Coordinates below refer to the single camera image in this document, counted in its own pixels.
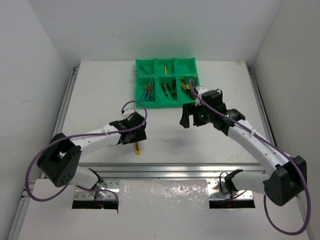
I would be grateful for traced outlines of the small silver wrench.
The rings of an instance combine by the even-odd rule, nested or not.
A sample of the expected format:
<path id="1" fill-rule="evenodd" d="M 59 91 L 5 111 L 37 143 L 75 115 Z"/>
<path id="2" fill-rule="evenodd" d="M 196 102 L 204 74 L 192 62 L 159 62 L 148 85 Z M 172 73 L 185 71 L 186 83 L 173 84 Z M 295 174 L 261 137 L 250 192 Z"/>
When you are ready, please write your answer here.
<path id="1" fill-rule="evenodd" d="M 146 70 L 142 65 L 139 66 L 139 68 L 140 68 L 144 73 L 146 73 L 146 74 L 148 74 L 148 75 L 151 74 L 151 73 L 150 73 L 148 70 Z"/>

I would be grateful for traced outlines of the large yellow box cutter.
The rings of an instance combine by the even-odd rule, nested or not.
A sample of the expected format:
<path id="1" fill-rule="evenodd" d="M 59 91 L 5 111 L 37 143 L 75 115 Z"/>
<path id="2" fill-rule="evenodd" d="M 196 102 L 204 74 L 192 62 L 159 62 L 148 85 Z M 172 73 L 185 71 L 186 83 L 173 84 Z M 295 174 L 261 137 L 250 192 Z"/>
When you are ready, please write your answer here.
<path id="1" fill-rule="evenodd" d="M 140 146 L 138 142 L 134 143 L 134 151 L 136 155 L 140 155 L 141 154 L 141 150 L 140 150 Z"/>

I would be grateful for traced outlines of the green six-compartment bin tray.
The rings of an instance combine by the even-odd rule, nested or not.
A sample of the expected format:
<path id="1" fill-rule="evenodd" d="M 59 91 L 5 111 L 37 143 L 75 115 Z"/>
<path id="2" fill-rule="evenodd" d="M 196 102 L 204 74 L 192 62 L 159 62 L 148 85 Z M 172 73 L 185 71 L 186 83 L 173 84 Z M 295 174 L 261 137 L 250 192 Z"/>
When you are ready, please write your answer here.
<path id="1" fill-rule="evenodd" d="M 137 59 L 135 100 L 146 108 L 177 108 L 195 101 L 189 80 L 199 86 L 196 59 Z"/>

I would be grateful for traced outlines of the yellow handled pliers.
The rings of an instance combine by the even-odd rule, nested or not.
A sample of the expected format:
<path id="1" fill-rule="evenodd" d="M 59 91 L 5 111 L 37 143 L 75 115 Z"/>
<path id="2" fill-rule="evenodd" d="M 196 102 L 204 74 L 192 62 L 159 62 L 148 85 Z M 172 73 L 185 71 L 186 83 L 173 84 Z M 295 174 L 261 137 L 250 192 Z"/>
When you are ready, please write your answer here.
<path id="1" fill-rule="evenodd" d="M 183 77 L 180 78 L 180 86 L 186 93 L 188 93 L 188 94 L 191 93 L 190 86 Z"/>

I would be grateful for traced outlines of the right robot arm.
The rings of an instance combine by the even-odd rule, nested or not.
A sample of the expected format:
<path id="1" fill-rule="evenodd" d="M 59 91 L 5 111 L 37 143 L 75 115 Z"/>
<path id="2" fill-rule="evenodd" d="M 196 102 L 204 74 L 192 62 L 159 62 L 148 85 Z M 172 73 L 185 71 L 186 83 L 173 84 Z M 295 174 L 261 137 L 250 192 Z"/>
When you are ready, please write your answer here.
<path id="1" fill-rule="evenodd" d="M 199 86 L 194 89 L 195 102 L 182 106 L 180 125 L 200 127 L 212 124 L 230 139 L 241 145 L 259 164 L 264 173 L 236 169 L 224 178 L 229 194 L 250 190 L 267 196 L 277 206 L 283 206 L 307 187 L 307 163 L 301 156 L 292 158 L 259 134 L 236 109 L 227 109 L 218 90 Z"/>

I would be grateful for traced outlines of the blue screwdriver thin shaft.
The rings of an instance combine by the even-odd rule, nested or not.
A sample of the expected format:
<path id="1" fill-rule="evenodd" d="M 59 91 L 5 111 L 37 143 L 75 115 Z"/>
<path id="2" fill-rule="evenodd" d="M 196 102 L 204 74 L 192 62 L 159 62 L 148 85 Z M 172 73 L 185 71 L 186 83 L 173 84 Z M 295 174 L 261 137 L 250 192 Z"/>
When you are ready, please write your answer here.
<path id="1" fill-rule="evenodd" d="M 154 102 L 154 98 L 152 97 L 152 86 L 147 86 L 144 94 L 141 97 L 142 102 Z"/>

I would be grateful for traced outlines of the aluminium rail frame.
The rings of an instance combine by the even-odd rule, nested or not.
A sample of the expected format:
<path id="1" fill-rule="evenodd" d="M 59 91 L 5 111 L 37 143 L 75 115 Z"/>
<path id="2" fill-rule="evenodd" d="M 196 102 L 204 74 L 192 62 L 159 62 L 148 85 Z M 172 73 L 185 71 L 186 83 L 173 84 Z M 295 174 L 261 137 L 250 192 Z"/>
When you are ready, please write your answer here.
<path id="1" fill-rule="evenodd" d="M 256 87 L 243 61 L 197 61 L 200 82 L 208 89 L 222 89 L 227 108 L 236 108 L 268 140 L 270 130 L 261 115 Z M 121 118 L 121 107 L 135 95 L 135 61 L 82 61 L 67 91 L 59 131 L 66 135 L 89 132 Z M 210 124 L 183 129 L 181 108 L 149 109 L 147 140 L 140 143 L 141 155 L 132 145 L 106 147 L 81 160 L 105 177 L 115 192 L 120 181 L 206 181 L 207 194 L 216 192 L 219 172 L 262 168 L 236 142 Z M 32 199 L 26 199 L 17 220 L 19 238 Z M 308 240 L 306 232 L 287 240 Z"/>

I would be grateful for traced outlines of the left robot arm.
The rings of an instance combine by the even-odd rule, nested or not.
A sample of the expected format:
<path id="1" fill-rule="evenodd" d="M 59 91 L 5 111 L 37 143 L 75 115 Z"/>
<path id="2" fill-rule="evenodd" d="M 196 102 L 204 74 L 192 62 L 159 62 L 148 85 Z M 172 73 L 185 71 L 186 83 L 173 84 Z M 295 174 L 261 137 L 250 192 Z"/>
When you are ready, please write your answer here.
<path id="1" fill-rule="evenodd" d="M 80 159 L 104 147 L 133 144 L 147 139 L 146 119 L 130 110 L 122 120 L 112 121 L 99 129 L 67 139 L 59 133 L 36 162 L 48 179 L 60 188 L 68 184 L 93 189 L 101 178 L 93 170 L 78 166 Z"/>

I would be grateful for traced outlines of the black green precision screwdriver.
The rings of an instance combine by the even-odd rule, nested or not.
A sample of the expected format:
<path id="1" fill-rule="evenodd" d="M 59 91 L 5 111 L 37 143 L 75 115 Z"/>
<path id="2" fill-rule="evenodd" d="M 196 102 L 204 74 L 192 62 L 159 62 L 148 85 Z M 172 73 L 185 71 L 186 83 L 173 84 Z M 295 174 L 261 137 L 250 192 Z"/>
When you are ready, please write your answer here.
<path id="1" fill-rule="evenodd" d="M 169 84 L 169 83 L 167 83 L 167 84 L 166 84 L 166 87 L 167 87 L 167 89 L 168 89 L 168 91 L 169 91 L 170 95 L 171 95 L 172 97 L 174 97 L 174 96 L 175 96 L 175 94 L 174 94 L 174 92 L 172 91 L 172 88 L 171 88 L 171 86 L 170 86 L 170 84 Z"/>

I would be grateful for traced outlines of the small yellow box cutter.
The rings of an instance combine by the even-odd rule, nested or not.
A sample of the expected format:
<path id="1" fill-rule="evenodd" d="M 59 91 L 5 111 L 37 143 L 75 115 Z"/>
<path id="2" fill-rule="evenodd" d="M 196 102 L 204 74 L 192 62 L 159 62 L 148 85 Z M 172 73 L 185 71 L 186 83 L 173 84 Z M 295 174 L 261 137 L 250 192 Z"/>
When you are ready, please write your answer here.
<path id="1" fill-rule="evenodd" d="M 168 73 L 168 66 L 165 65 L 165 66 L 164 66 L 164 74 L 166 75 L 167 73 Z"/>

